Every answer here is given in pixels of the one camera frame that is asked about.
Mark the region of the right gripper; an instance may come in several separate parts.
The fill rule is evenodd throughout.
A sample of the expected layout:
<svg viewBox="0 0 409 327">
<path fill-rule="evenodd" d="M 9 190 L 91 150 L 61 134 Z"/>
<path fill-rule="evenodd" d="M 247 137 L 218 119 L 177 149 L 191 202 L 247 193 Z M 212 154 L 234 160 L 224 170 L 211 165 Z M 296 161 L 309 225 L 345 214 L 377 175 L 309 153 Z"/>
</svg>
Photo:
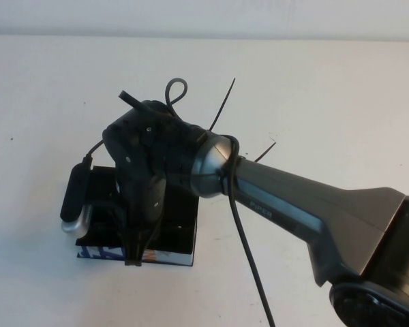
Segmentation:
<svg viewBox="0 0 409 327">
<path fill-rule="evenodd" d="M 165 190 L 164 178 L 146 172 L 121 171 L 121 197 L 126 205 L 121 238 L 126 266 L 142 266 L 147 243 L 164 212 Z"/>
</svg>

